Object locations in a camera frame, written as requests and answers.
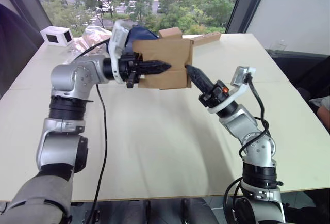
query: plastic bag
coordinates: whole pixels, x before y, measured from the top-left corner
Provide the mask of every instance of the plastic bag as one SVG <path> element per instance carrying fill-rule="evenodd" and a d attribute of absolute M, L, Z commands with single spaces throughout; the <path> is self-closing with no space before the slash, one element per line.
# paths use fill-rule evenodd
<path fill-rule="evenodd" d="M 88 26 L 82 34 L 82 37 L 75 38 L 75 41 L 69 45 L 70 48 L 68 52 L 74 55 L 75 58 L 91 46 L 94 46 L 95 44 L 110 38 L 111 35 L 111 31 L 103 29 L 99 26 Z M 86 55 L 100 55 L 103 54 L 106 50 L 106 44 L 101 44 Z M 72 60 L 73 58 L 70 56 L 70 59 L 68 59 L 65 63 L 68 64 Z"/>

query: cardboard flap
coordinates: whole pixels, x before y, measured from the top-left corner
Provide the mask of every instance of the cardboard flap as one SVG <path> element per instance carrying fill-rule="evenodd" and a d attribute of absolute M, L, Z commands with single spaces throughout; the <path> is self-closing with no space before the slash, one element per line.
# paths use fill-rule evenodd
<path fill-rule="evenodd" d="M 139 40 L 133 43 L 133 51 L 141 53 L 143 60 L 161 60 L 171 64 L 163 73 L 146 75 L 139 87 L 174 89 L 191 87 L 185 65 L 192 64 L 193 42 L 186 39 Z"/>

